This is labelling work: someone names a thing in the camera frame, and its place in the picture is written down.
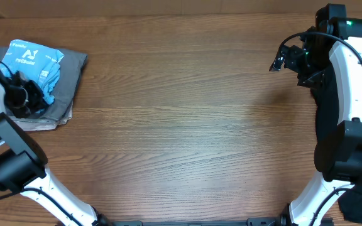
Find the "light blue printed t-shirt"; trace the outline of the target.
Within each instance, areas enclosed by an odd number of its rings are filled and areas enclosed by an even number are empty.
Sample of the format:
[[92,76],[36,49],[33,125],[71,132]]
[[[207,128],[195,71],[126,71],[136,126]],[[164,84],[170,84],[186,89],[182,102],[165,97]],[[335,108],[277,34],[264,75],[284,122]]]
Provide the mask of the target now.
[[21,72],[36,82],[50,105],[55,100],[52,91],[60,79],[60,62],[64,56],[58,49],[17,39],[10,42],[0,69],[5,77],[10,77],[11,72]]

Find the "folded beige cloth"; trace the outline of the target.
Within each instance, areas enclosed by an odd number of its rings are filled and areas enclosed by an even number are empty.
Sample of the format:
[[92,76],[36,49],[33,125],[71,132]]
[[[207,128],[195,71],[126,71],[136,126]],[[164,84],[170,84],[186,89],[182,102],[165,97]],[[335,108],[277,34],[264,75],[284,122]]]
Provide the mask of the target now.
[[72,118],[73,102],[64,103],[56,100],[40,114],[33,114],[29,118],[17,118],[12,113],[9,117],[24,131],[48,131],[65,125]]

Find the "black polo shirt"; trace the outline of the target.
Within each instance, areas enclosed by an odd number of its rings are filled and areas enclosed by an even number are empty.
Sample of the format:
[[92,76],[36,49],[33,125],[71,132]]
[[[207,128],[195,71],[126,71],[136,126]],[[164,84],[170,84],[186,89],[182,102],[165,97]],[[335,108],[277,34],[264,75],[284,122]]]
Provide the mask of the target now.
[[362,38],[335,42],[317,104],[317,173],[310,181],[304,205],[309,225],[320,225],[343,193],[362,184]]

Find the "folded grey trousers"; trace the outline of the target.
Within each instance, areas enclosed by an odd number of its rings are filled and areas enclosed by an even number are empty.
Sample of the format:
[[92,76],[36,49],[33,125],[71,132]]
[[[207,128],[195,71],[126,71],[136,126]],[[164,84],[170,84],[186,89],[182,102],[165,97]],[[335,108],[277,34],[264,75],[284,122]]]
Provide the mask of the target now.
[[54,98],[52,104],[39,112],[25,118],[23,122],[58,122],[71,116],[72,101],[81,80],[82,69],[86,64],[87,55],[68,49],[59,49],[64,54],[61,59],[60,77],[52,91],[49,93]]

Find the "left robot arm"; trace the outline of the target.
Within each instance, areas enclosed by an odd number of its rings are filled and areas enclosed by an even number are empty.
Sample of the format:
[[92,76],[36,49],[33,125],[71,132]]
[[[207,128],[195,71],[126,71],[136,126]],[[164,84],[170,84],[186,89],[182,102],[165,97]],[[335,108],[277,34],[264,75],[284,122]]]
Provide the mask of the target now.
[[42,148],[7,115],[27,117],[46,106],[34,81],[18,72],[5,77],[0,70],[0,191],[4,193],[0,200],[23,195],[63,225],[111,225],[105,215],[62,185],[48,167]]

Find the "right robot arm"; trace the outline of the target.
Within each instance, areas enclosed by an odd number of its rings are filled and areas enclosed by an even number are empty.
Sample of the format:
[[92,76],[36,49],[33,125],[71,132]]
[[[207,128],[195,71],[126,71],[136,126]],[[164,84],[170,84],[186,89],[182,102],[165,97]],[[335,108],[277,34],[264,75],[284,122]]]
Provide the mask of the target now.
[[362,19],[347,17],[343,4],[327,4],[297,37],[303,45],[281,42],[270,70],[287,68],[310,89],[316,171],[280,216],[251,218],[248,225],[332,225],[328,210],[362,183]]

